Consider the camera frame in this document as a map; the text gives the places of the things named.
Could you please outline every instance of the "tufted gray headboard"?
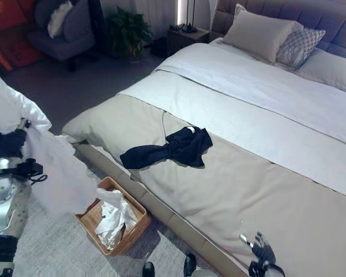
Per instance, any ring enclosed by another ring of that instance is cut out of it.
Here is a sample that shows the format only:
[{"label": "tufted gray headboard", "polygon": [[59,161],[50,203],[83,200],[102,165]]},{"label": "tufted gray headboard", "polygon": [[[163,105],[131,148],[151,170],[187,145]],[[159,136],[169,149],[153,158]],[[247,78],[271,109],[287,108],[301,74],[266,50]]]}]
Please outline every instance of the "tufted gray headboard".
[{"label": "tufted gray headboard", "polygon": [[239,3],[249,12],[280,19],[296,20],[305,27],[321,29],[326,35],[318,48],[346,58],[346,17],[297,3],[271,0],[218,0],[210,39],[224,36],[233,23]]}]

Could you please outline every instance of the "pillow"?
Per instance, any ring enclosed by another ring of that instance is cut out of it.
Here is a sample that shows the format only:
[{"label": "pillow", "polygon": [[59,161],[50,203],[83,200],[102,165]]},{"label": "pillow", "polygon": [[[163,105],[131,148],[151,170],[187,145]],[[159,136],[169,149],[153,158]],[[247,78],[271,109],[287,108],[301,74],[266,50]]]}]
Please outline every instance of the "pillow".
[{"label": "pillow", "polygon": [[48,35],[53,39],[56,36],[63,34],[63,23],[64,20],[72,10],[73,5],[70,1],[67,1],[59,6],[51,15],[50,22],[47,25]]},{"label": "pillow", "polygon": [[[241,4],[237,3],[236,7],[235,7],[235,14],[234,14],[234,17],[233,17],[233,24],[235,24],[236,16],[243,10],[247,12],[247,10],[246,10],[246,8],[244,6],[242,6]],[[299,30],[304,28],[304,26],[301,23],[299,23],[297,21],[295,21],[295,22],[296,22],[295,26],[294,26],[294,28],[292,30],[293,32],[299,31]]]},{"label": "pillow", "polygon": [[247,10],[244,6],[242,6],[240,4],[236,4],[235,14],[234,14],[234,18],[233,18],[233,24],[235,24],[236,16],[243,10],[247,12]]},{"label": "pillow", "polygon": [[241,10],[223,42],[275,63],[277,52],[288,35],[302,28],[296,21],[260,16]]},{"label": "pillow", "polygon": [[323,30],[308,28],[291,33],[277,53],[277,62],[296,70],[304,64],[324,35]]},{"label": "pillow", "polygon": [[346,58],[315,49],[297,75],[346,92]]}]

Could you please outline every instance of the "beige bedspread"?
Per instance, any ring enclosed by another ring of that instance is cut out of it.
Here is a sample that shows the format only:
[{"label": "beige bedspread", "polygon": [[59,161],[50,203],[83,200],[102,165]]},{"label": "beige bedspread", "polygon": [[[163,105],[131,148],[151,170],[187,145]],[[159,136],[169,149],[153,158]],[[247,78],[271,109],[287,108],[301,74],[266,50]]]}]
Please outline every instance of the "beige bedspread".
[{"label": "beige bedspread", "polygon": [[[69,122],[63,132],[102,146],[118,162],[131,147],[163,145],[188,123],[117,95]],[[261,231],[287,276],[346,276],[346,196],[210,134],[204,169],[157,162],[132,173],[155,195],[246,265],[240,242]]]}]

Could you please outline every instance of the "wicker basket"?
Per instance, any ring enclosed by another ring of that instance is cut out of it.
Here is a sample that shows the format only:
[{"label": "wicker basket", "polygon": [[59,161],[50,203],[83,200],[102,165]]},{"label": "wicker basket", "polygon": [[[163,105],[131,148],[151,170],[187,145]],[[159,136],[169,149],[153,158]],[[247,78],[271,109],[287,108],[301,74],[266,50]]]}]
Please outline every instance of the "wicker basket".
[{"label": "wicker basket", "polygon": [[117,182],[111,177],[105,177],[99,183],[99,187],[106,190],[118,189],[121,191],[126,201],[131,204],[132,210],[137,218],[136,225],[130,230],[126,231],[125,227],[122,229],[122,238],[113,250],[108,250],[99,240],[95,230],[101,222],[101,205],[102,201],[97,199],[90,207],[88,207],[86,213],[83,215],[74,215],[74,217],[83,225],[87,233],[95,241],[98,247],[106,256],[120,256],[123,255],[141,236],[145,229],[149,226],[151,218],[148,215],[146,209],[136,201],[131,195],[128,194]]}]

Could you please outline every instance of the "upholstered bed base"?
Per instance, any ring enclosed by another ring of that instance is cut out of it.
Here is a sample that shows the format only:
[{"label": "upholstered bed base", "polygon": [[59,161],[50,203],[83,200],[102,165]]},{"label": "upholstered bed base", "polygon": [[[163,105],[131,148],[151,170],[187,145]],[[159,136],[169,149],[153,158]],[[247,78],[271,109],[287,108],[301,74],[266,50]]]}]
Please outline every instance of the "upholstered bed base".
[{"label": "upholstered bed base", "polygon": [[89,144],[74,144],[79,153],[87,158],[105,176],[113,177],[124,189],[143,204],[158,220],[166,224],[177,236],[189,244],[223,276],[245,277],[245,268],[233,257],[226,254],[190,223],[174,213],[153,195],[143,184],[133,181],[113,161]]}]

